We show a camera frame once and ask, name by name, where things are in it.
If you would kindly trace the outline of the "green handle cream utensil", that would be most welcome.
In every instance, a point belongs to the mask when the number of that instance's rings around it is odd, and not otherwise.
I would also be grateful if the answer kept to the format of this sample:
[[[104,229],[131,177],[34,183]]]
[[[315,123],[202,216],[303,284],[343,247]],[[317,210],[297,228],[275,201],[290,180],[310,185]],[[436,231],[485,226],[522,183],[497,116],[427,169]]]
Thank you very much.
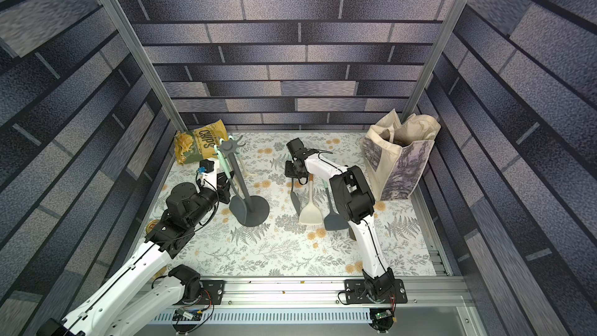
[[[214,149],[219,160],[219,166],[225,172],[228,180],[232,181],[233,176],[226,155],[233,152],[233,145],[228,142],[222,142],[219,146],[215,146]]]

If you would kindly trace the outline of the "grey utensil rack stand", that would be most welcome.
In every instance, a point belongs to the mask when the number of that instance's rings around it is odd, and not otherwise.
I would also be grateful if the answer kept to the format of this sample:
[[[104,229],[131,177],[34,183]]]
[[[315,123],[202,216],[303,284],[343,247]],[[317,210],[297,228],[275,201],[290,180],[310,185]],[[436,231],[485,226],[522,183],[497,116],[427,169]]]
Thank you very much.
[[[241,163],[239,149],[243,146],[243,144],[239,144],[239,141],[235,140],[231,135],[226,141],[220,141],[220,144],[222,142],[228,142],[233,145],[233,152],[227,154],[226,157],[230,165],[230,170],[233,170],[235,173],[234,181],[236,183],[236,189],[239,192],[239,196],[244,199],[248,208],[248,216],[245,226],[259,226],[268,218],[270,206],[265,198],[258,195],[251,195],[248,191],[242,172],[242,168],[244,168],[244,166],[239,165]]]

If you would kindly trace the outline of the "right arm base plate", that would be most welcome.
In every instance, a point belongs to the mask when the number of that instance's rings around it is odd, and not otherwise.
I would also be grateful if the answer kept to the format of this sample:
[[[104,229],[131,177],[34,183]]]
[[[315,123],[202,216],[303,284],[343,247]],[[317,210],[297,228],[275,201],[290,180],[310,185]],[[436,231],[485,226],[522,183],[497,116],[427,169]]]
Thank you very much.
[[[352,304],[404,304],[408,302],[404,282],[395,278],[392,285],[384,284],[382,289],[374,288],[364,279],[346,279],[344,281],[343,302]]]

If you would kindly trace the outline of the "green handle grey turner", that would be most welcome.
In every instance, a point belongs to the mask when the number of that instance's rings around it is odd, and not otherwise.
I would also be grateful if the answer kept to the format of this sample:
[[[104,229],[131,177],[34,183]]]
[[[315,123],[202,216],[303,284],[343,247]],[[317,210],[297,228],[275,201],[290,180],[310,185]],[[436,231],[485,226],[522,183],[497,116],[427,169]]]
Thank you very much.
[[[326,200],[329,209],[328,215],[324,218],[323,223],[326,231],[347,230],[349,228],[348,222],[343,219],[335,210],[332,204],[331,192],[327,182],[324,182],[326,191]]]

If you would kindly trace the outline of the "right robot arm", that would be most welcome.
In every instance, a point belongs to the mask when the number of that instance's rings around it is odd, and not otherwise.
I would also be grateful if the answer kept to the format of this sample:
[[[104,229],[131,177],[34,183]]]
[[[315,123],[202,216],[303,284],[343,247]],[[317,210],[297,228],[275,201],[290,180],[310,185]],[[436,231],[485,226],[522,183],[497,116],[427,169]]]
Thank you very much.
[[[319,177],[331,189],[336,210],[349,225],[362,259],[365,290],[374,302],[389,297],[396,299],[399,290],[390,264],[382,253],[376,234],[374,205],[376,200],[358,166],[342,166],[323,156],[318,149],[307,149],[301,139],[287,143],[291,159],[287,176],[303,179]]]

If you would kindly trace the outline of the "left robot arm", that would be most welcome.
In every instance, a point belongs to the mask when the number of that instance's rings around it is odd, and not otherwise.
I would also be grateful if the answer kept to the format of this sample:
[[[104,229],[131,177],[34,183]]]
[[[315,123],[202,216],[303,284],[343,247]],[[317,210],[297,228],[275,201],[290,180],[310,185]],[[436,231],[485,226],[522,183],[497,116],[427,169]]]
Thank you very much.
[[[38,335],[134,335],[166,308],[193,305],[205,296],[201,276],[180,264],[141,298],[136,294],[203,228],[201,220],[230,202],[224,174],[200,188],[189,182],[172,189],[159,223],[131,258],[88,300],[61,320],[50,319]]]

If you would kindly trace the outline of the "wooden handle white spatula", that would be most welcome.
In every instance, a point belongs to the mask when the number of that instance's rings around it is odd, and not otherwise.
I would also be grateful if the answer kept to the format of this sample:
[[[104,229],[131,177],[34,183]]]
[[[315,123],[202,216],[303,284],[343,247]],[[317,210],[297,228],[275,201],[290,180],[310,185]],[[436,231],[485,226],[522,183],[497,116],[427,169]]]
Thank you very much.
[[[306,206],[300,212],[298,217],[298,221],[306,226],[315,226],[320,225],[323,223],[323,217],[321,215],[320,209],[315,205],[313,200],[314,195],[314,182],[313,182],[313,175],[309,175],[309,201]]]

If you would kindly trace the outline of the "green handle dark utensil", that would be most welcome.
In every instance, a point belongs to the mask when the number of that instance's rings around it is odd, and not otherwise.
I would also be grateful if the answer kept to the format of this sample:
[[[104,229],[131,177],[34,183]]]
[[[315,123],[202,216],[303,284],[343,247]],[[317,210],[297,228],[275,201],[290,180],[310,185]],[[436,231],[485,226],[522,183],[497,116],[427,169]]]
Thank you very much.
[[[232,196],[230,199],[229,209],[233,213],[233,215],[236,217],[238,222],[241,225],[245,226],[246,222],[247,222],[248,208],[247,208],[246,202],[244,201],[244,199],[242,197],[239,196],[239,192],[236,189],[234,175],[235,175],[235,173],[233,170],[231,170],[228,174],[229,185],[230,185],[232,192],[234,193],[234,196]]]

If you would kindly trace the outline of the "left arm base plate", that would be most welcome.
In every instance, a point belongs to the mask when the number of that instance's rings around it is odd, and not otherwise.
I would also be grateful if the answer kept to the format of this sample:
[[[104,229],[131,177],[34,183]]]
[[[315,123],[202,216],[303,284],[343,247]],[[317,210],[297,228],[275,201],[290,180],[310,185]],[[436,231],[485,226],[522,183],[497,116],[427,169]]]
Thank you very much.
[[[223,280],[197,280],[185,287],[183,303],[192,306],[220,305],[225,289]]]

